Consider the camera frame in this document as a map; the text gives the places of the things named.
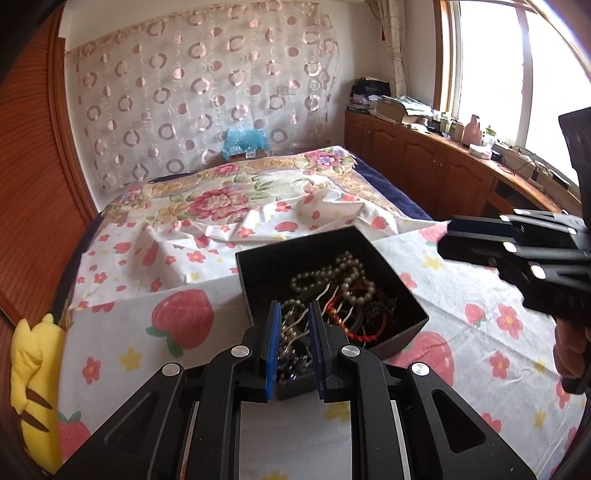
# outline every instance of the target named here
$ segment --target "human hand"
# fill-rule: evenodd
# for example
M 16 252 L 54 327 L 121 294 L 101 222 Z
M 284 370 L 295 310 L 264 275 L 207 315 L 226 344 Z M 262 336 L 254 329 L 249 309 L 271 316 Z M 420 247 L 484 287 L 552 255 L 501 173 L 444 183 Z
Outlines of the human hand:
M 570 322 L 556 319 L 554 330 L 554 363 L 556 370 L 565 378 L 580 378 L 585 373 L 583 352 L 591 342 L 591 328 L 581 328 Z

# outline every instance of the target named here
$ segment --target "strawberry print cloth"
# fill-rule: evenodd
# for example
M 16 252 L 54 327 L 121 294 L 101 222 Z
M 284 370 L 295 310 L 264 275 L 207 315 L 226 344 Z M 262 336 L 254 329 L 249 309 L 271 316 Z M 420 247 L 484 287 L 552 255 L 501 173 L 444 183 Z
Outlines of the strawberry print cloth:
M 64 460 L 163 364 L 204 364 L 240 342 L 249 323 L 237 251 L 355 225 L 430 315 L 391 361 L 426 361 L 550 477 L 584 407 L 560 388 L 552 321 L 524 310 L 494 271 L 443 261 L 445 226 L 406 218 L 354 163 L 330 147 L 226 164 L 134 187 L 106 209 L 62 320 Z M 245 404 L 240 478 L 350 478 L 348 408 L 316 393 Z

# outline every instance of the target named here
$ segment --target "white wall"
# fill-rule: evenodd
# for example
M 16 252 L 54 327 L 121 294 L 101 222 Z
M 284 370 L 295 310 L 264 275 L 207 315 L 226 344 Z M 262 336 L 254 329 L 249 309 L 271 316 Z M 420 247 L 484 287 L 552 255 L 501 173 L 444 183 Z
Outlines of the white wall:
M 435 90 L 435 12 L 433 0 L 405 0 L 404 69 L 409 95 L 431 105 Z
M 66 38 L 66 50 L 72 50 L 106 33 L 167 13 L 210 5 L 210 0 L 68 0 L 67 14 L 60 28 Z M 345 106 L 355 78 L 384 77 L 387 71 L 385 45 L 381 41 L 381 24 L 369 5 L 321 0 L 322 10 L 330 15 L 340 48 L 339 69 L 329 104 L 329 129 L 332 143 L 342 144 Z M 82 139 L 74 139 L 77 146 Z M 92 171 L 83 164 L 95 203 L 102 210 L 111 200 L 112 192 L 89 177 Z

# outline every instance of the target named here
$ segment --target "finger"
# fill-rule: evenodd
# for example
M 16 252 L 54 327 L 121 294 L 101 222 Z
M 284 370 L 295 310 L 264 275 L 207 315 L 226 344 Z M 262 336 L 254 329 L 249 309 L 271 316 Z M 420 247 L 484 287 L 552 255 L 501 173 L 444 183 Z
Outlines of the finger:
M 580 327 L 575 326 L 570 322 L 564 320 L 556 320 L 556 328 L 558 329 L 558 340 L 564 349 L 572 350 L 576 353 L 583 353 L 587 347 L 587 339 Z
M 563 365 L 562 360 L 558 355 L 556 346 L 554 346 L 552 353 L 554 354 L 554 364 L 556 365 L 556 370 L 558 370 L 558 373 L 565 378 L 577 378 Z
M 573 352 L 572 350 L 561 348 L 560 345 L 556 346 L 556 352 L 566 370 L 571 372 L 575 378 L 583 376 L 585 373 L 583 355 Z

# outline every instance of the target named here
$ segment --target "pink bottle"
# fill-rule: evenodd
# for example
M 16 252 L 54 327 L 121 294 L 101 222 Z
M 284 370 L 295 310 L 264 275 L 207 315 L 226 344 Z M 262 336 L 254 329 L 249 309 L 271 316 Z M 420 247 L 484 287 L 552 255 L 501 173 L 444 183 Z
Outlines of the pink bottle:
M 462 143 L 469 147 L 471 144 L 480 145 L 482 143 L 482 132 L 480 131 L 480 117 L 472 115 L 472 120 L 466 125 L 464 129 L 464 137 Z

